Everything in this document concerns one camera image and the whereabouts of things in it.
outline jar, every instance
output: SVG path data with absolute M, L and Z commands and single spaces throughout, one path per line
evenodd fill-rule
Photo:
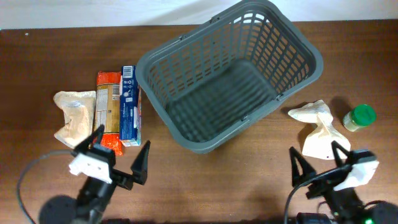
M 369 126 L 376 120 L 376 112 L 369 105 L 359 105 L 343 118 L 344 127 L 348 131 L 358 131 Z

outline gray plastic basket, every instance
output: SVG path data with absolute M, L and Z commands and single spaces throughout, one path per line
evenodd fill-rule
M 322 70 L 319 51 L 271 2 L 257 0 L 237 3 L 146 53 L 136 77 L 174 139 L 206 153 Z

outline toothpaste box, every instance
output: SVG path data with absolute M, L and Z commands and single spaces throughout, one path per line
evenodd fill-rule
M 123 66 L 120 79 L 120 141 L 126 147 L 141 145 L 141 89 L 136 66 Z

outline crumpled white bag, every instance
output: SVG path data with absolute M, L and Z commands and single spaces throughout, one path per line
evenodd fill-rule
M 323 100 L 290 110 L 288 114 L 297 121 L 317 125 L 317 128 L 305 139 L 302 152 L 304 156 L 327 160 L 334 159 L 335 157 L 331 149 L 332 141 L 338 142 L 347 151 L 350 150 L 351 144 L 348 139 L 331 125 L 333 116 L 330 113 L 328 105 Z M 338 153 L 340 158 L 347 158 L 340 150 Z
M 63 110 L 65 126 L 54 137 L 74 148 L 87 138 L 93 130 L 95 91 L 61 91 L 54 96 L 55 104 Z

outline wooden table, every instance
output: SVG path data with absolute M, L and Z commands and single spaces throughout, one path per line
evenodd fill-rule
M 198 155 L 179 146 L 142 96 L 142 137 L 152 141 L 145 186 L 118 188 L 105 218 L 155 222 L 236 222 L 280 216 L 292 190 L 288 148 L 300 148 L 311 128 L 287 116 L 303 102 L 323 99 L 335 117 L 334 127 L 352 149 L 368 148 L 380 160 L 376 175 L 358 187 L 362 200 L 398 203 L 398 21 L 297 22 L 322 53 L 325 69 L 314 84 L 217 150 Z M 66 149 L 53 134 L 63 113 L 53 103 L 58 91 L 95 89 L 99 70 L 136 64 L 148 50 L 195 26 L 104 27 L 0 31 L 0 222 L 27 222 L 17 206 L 15 186 L 22 168 L 54 149 Z M 358 133 L 342 126 L 353 106 L 367 103 L 377 121 Z M 117 158 L 129 172 L 134 147 Z M 41 162 L 27 175 L 22 198 L 34 218 L 50 197 L 76 197 L 85 176 L 72 176 L 72 157 Z M 318 171 L 333 161 L 308 158 Z M 299 190 L 290 214 L 315 212 L 319 200 Z

